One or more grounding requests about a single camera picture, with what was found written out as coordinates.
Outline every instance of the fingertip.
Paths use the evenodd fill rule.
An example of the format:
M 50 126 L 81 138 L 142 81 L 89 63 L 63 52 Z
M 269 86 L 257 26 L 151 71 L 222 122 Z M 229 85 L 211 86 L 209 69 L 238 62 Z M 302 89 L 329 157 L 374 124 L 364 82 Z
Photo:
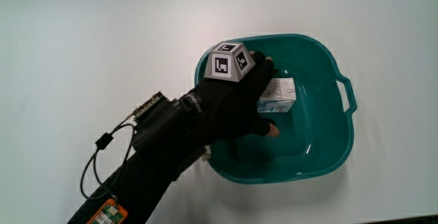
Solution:
M 268 134 L 266 134 L 266 136 L 273 137 L 273 138 L 280 136 L 280 131 L 275 125 L 269 123 L 269 126 L 270 126 L 270 129 L 269 129 Z

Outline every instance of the small box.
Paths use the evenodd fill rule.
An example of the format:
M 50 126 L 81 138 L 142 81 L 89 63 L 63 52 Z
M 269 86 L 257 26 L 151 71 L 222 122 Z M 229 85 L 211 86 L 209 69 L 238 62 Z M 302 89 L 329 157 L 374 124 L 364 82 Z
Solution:
M 257 102 L 257 111 L 289 112 L 295 100 L 294 78 L 273 78 Z

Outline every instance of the circuit board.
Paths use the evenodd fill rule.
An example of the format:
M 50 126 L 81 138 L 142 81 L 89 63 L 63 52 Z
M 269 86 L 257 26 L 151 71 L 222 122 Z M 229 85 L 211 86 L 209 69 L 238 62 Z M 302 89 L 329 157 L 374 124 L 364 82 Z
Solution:
M 128 212 L 116 202 L 108 199 L 87 224 L 121 224 L 126 219 Z

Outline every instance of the basin handle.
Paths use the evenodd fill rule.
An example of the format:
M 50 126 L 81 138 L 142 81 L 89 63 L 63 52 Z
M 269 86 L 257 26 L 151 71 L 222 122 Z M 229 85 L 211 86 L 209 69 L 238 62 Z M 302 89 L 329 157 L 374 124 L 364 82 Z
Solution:
M 351 81 L 341 74 L 336 76 L 336 80 L 344 84 L 344 88 L 347 93 L 348 105 L 350 106 L 345 111 L 345 114 L 347 114 L 348 116 L 352 116 L 357 109 L 357 104 L 355 94 L 353 93 L 353 88 L 351 86 Z

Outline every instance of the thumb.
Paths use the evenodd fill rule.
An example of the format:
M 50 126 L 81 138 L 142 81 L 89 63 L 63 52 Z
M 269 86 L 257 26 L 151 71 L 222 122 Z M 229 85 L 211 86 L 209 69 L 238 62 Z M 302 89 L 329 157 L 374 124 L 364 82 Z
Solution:
M 269 132 L 268 132 L 268 134 L 266 134 L 266 136 L 270 136 L 270 137 L 277 137 L 277 136 L 279 136 L 280 135 L 280 131 L 279 131 L 279 129 L 275 126 L 275 125 L 273 125 L 273 124 L 271 124 L 271 123 L 269 123 Z
M 257 117 L 257 119 L 253 119 L 251 124 L 252 133 L 258 134 L 260 136 L 269 136 L 269 137 L 277 137 L 280 135 L 280 131 L 275 125 L 268 121 L 269 119 Z

